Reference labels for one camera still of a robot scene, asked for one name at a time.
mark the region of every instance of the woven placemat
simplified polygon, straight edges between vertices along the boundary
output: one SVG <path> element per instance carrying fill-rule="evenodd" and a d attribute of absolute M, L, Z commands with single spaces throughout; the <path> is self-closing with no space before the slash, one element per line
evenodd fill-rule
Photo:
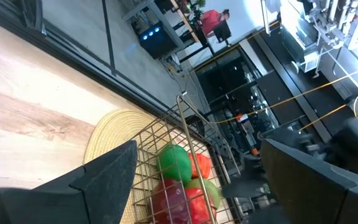
<path fill-rule="evenodd" d="M 110 112 L 100 120 L 93 131 L 85 151 L 84 163 L 103 155 L 131 139 L 137 141 L 138 164 L 149 160 L 149 158 L 155 155 L 157 150 L 163 148 L 170 141 L 165 125 L 154 123 L 154 121 L 155 118 L 140 111 L 115 110 Z M 155 161 L 147 161 L 146 164 L 137 167 L 134 184 L 139 183 L 156 172 L 152 165 L 155 165 Z M 145 205 L 143 207 L 137 205 L 135 211 L 133 203 L 146 197 L 145 194 L 148 194 L 148 190 L 151 190 L 157 184 L 158 181 L 155 179 L 148 179 L 147 185 L 139 184 L 131 189 L 121 223 L 135 223 L 136 220 L 141 220 L 150 215 Z"/>

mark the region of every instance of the wire basket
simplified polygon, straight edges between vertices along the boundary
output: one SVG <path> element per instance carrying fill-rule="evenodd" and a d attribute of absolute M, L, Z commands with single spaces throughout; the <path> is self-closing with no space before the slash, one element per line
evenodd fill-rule
<path fill-rule="evenodd" d="M 166 215 L 170 223 L 173 220 L 173 211 L 181 208 L 186 211 L 189 219 L 186 223 L 191 222 L 189 202 L 198 197 L 204 197 L 208 211 L 208 219 L 200 223 L 239 223 L 242 219 L 242 209 L 237 198 L 221 198 L 218 208 L 211 206 L 207 194 L 204 180 L 200 179 L 202 194 L 192 198 L 187 198 L 183 194 L 183 201 L 174 205 L 169 205 L 167 191 L 172 186 L 166 186 L 162 172 L 158 171 L 159 161 L 157 159 L 160 150 L 167 144 L 176 144 L 183 147 L 188 153 L 191 153 L 195 162 L 198 176 L 201 177 L 200 165 L 196 159 L 196 153 L 201 153 L 212 160 L 212 169 L 209 180 L 217 187 L 229 184 L 230 176 L 239 176 L 239 168 L 234 160 L 226 140 L 220 135 L 217 127 L 199 116 L 195 107 L 184 100 L 183 96 L 177 97 L 177 105 L 166 116 L 157 118 L 150 123 L 141 132 L 133 137 L 137 141 L 138 163 L 135 172 L 135 181 L 131 189 L 129 201 L 132 202 L 134 212 L 134 223 L 158 223 L 158 215 Z M 174 169 L 177 165 L 167 167 Z M 162 183 L 162 189 L 155 190 L 156 186 Z M 181 192 L 185 191 L 183 182 L 176 186 Z M 164 210 L 153 211 L 153 197 L 157 194 L 165 194 L 166 208 Z"/>

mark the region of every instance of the person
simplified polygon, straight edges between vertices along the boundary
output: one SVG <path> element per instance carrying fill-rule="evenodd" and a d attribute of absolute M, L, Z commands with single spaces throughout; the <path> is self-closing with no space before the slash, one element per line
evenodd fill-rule
<path fill-rule="evenodd" d="M 228 9 L 223 10 L 222 13 L 219 13 L 216 10 L 209 10 L 201 16 L 201 21 L 203 23 L 202 29 L 204 34 L 207 37 L 213 37 L 214 28 L 222 21 L 228 20 L 230 18 L 230 12 Z"/>

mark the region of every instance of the pink shirt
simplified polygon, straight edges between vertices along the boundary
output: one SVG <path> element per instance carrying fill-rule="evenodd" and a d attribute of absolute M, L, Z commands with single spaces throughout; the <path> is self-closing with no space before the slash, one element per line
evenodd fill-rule
<path fill-rule="evenodd" d="M 216 10 L 210 10 L 204 13 L 202 22 L 203 32 L 205 35 L 208 35 L 210 32 L 212 32 L 216 25 L 220 23 L 219 15 L 220 13 Z"/>

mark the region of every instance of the concrete floor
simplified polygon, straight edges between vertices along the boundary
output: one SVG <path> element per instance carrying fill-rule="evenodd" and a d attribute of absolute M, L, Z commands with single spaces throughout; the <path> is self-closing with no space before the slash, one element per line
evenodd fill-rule
<path fill-rule="evenodd" d="M 194 85 L 188 77 L 175 77 L 177 81 L 171 78 L 163 65 L 140 46 L 131 25 L 121 19 L 126 12 L 123 5 L 118 0 L 106 0 L 106 4 L 116 70 L 169 107 L 187 86 L 195 106 L 208 111 L 198 79 L 193 77 Z M 44 18 L 99 58 L 110 62 L 101 0 L 44 1 Z"/>

